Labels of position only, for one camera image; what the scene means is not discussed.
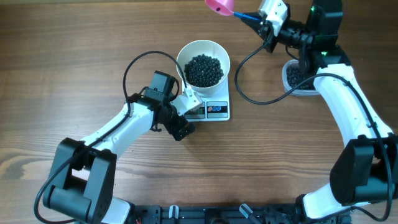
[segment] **digital scale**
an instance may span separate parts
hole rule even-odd
[[[229,109],[228,77],[220,89],[211,96],[199,96],[203,100],[201,107],[185,113],[189,122],[195,121],[227,121],[231,117]]]

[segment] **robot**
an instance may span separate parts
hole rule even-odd
[[[116,161],[134,140],[150,130],[160,131],[157,125],[163,124],[176,141],[181,141],[195,130],[183,115],[202,103],[184,79],[184,92],[178,95],[178,80],[159,71],[148,87],[128,96],[127,72],[147,54],[168,56],[182,73],[178,63],[166,53],[146,52],[134,59],[124,74],[126,102],[121,112],[81,141],[66,138],[58,145],[49,179],[35,201],[36,217],[44,223],[349,224],[350,211],[360,210],[376,221],[387,220],[392,200],[398,198],[398,138],[373,110],[354,77],[349,58],[336,45],[342,17],[341,0],[314,0],[305,24],[290,19],[290,6],[282,0],[263,0],[257,12],[240,16],[264,43],[242,61],[235,76],[239,93],[252,103],[266,105],[279,101],[281,98],[269,102],[250,100],[238,87],[239,69],[261,49],[272,53],[277,43],[298,49],[300,70],[308,77],[303,83],[313,82],[325,99],[345,145],[330,172],[329,184],[298,196],[295,203],[263,207],[136,206],[113,197]],[[178,90],[173,94],[175,84]],[[380,160],[376,164],[374,157]],[[72,169],[90,170],[88,180],[72,175]],[[45,207],[72,219],[50,222],[41,217],[41,196]],[[385,200],[382,218],[361,207]]]

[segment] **bowl of black beans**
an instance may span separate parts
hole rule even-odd
[[[282,69],[282,81],[284,83],[285,92],[288,92],[293,87],[303,82],[305,79],[306,78],[304,74],[299,69],[298,60],[290,60],[284,65]],[[319,92],[316,91],[313,85],[313,80],[310,80],[307,83],[300,85],[291,93],[291,95],[313,96],[319,95]]]
[[[222,89],[228,76],[230,61],[225,49],[210,40],[196,40],[178,54],[187,84],[200,96],[209,96]]]

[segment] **table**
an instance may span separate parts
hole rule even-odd
[[[398,130],[396,75],[398,3],[344,1],[339,43],[379,116]],[[305,22],[310,1],[289,1]],[[259,1],[236,1],[241,12]],[[167,132],[141,136],[117,164],[114,195],[137,205],[252,205],[292,203],[328,183],[343,150],[338,127],[320,96],[290,96],[258,106],[236,91],[233,75],[261,39],[203,1],[0,6],[0,223],[37,223],[33,202],[47,178],[58,143],[81,139],[122,108],[123,72],[148,50],[174,57],[187,43],[208,39],[231,58],[231,120],[197,123],[181,142]],[[257,100],[283,94],[284,46],[258,53],[241,70],[243,91]],[[129,94],[155,70],[177,76],[161,55],[136,63]],[[381,216],[384,203],[369,206]],[[43,216],[65,217],[40,207]],[[354,223],[373,223],[356,212]],[[386,223],[398,222],[398,203]]]

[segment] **pink cup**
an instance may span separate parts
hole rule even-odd
[[[206,5],[223,16],[234,14],[234,0],[205,0]]]

